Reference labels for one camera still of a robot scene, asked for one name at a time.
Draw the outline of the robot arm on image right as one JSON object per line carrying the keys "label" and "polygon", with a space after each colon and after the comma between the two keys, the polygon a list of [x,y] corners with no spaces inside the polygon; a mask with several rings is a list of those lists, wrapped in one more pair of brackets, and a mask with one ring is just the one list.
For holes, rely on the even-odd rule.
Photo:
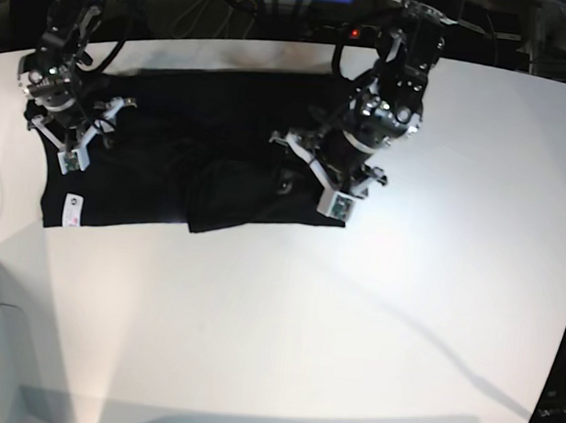
{"label": "robot arm on image right", "polygon": [[340,77],[342,53],[350,31],[378,21],[377,59],[348,82],[346,96],[332,110],[314,113],[314,130],[273,133],[303,159],[328,190],[364,199],[370,185],[387,184],[368,161],[388,143],[419,130],[430,70],[443,53],[444,31],[461,17],[464,0],[389,0],[371,15],[351,21],[335,45],[331,70]]}

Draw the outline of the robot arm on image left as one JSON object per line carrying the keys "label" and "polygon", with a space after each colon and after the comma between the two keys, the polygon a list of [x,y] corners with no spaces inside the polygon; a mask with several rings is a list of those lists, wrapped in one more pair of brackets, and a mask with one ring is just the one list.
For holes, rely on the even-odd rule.
{"label": "robot arm on image left", "polygon": [[46,16],[46,27],[34,52],[21,57],[17,81],[28,100],[27,128],[44,132],[59,126],[56,138],[62,149],[77,148],[94,132],[105,148],[111,148],[116,129],[112,119],[103,119],[86,103],[87,87],[110,66],[130,38],[137,19],[133,0],[124,0],[127,17],[108,55],[93,65],[87,53],[91,37],[99,29],[108,0],[55,0]]}

